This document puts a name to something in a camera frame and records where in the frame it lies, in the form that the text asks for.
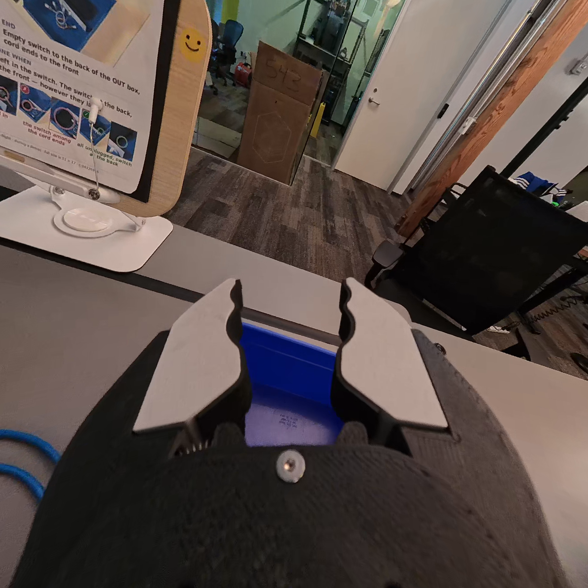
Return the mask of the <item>blue office chair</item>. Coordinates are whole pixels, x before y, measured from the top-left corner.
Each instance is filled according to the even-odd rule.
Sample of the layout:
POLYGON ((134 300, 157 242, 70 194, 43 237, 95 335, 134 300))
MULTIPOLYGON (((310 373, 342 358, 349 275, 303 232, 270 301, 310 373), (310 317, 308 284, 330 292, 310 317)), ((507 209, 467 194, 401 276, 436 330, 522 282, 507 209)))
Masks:
POLYGON ((212 26, 212 49, 208 71, 221 78, 227 86, 227 75, 230 67, 236 64, 236 45, 243 34, 243 25, 234 20, 228 20, 222 30, 214 20, 212 26))

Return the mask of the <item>white door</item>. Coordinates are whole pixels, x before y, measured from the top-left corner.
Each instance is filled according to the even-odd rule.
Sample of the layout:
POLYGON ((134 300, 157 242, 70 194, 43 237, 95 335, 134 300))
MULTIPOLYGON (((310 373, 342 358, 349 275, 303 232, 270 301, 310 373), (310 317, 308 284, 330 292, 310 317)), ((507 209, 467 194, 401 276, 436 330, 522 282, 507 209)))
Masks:
POLYGON ((388 189, 508 1, 404 1, 333 168, 388 189))

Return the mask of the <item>white metal stand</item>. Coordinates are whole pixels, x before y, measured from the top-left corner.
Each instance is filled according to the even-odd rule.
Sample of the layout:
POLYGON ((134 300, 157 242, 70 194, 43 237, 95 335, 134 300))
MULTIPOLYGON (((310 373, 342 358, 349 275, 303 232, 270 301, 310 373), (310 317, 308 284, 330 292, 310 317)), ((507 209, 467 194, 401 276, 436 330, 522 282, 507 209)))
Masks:
POLYGON ((142 268, 173 225, 120 210, 121 195, 1 148, 1 166, 34 183, 1 202, 1 238, 117 273, 142 268))

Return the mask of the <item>wooden post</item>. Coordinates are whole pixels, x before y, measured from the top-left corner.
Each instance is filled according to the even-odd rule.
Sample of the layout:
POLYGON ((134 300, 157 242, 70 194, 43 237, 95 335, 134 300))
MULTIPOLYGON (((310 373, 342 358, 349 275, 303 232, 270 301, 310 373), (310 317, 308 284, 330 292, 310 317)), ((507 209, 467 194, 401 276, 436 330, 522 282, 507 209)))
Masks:
POLYGON ((460 180, 498 131, 521 106, 548 70, 563 55, 587 24, 587 1, 555 1, 539 32, 531 35, 529 48, 515 60, 504 84, 492 96, 466 135, 441 158, 424 187, 420 188, 396 232, 408 238, 430 213, 446 187, 460 180))

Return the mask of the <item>blue plastic bin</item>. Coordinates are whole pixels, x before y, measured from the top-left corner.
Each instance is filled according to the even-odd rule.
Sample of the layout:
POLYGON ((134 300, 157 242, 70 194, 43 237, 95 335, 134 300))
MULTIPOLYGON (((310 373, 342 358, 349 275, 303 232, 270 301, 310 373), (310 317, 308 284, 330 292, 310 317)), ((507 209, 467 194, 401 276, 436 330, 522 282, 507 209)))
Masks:
POLYGON ((330 402, 336 354, 251 323, 242 327, 252 384, 246 444, 334 444, 343 427, 330 402))

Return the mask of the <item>black mesh office chair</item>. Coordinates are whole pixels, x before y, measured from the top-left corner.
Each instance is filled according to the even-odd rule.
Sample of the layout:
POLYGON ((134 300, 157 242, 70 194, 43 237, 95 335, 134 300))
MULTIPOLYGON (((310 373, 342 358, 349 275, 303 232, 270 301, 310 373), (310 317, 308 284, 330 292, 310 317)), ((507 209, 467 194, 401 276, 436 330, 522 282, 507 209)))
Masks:
POLYGON ((470 341, 586 245, 586 222, 486 166, 413 246, 382 242, 364 285, 413 322, 470 341))

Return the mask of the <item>tall cardboard box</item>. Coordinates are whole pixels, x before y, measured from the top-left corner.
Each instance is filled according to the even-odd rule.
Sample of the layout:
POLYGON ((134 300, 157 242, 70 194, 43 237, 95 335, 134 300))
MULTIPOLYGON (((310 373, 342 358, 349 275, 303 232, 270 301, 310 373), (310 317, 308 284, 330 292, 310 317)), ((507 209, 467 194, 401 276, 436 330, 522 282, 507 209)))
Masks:
POLYGON ((323 70, 259 41, 236 163, 291 184, 323 70))

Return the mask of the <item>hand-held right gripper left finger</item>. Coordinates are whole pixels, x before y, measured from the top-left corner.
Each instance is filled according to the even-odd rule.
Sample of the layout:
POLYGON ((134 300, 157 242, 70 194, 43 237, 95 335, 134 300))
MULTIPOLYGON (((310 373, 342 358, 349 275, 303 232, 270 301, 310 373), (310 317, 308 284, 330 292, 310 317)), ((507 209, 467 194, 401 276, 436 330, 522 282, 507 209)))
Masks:
POLYGON ((232 277, 173 323, 134 433, 180 428, 189 436, 213 436, 223 423, 245 431, 252 384, 240 344, 242 309, 242 284, 232 277))

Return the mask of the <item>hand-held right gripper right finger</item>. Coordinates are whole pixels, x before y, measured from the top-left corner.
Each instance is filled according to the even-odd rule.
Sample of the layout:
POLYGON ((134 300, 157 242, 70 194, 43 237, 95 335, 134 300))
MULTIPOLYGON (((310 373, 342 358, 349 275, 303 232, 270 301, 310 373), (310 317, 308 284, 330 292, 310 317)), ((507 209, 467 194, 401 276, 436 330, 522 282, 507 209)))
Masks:
POLYGON ((330 401, 373 445, 405 445, 402 429, 447 433, 449 423, 404 316, 362 283, 342 281, 341 345, 330 401))

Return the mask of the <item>black metal shelf rack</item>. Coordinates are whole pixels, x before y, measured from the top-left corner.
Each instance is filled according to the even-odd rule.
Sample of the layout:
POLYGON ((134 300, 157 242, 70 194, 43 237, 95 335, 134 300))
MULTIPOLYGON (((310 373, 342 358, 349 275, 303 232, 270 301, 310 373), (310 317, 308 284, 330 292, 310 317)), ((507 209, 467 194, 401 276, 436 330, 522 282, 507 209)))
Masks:
POLYGON ((359 1, 306 1, 292 56, 327 76, 322 123, 329 125, 369 21, 355 15, 359 1))

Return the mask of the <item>wooden instruction board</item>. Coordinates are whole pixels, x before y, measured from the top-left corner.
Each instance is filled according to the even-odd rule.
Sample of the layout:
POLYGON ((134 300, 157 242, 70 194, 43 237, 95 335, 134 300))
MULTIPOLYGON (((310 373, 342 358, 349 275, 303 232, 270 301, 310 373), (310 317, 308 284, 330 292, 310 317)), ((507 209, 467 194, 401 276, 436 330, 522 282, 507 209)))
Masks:
POLYGON ((1 1, 1 167, 136 217, 179 199, 206 1, 1 1))

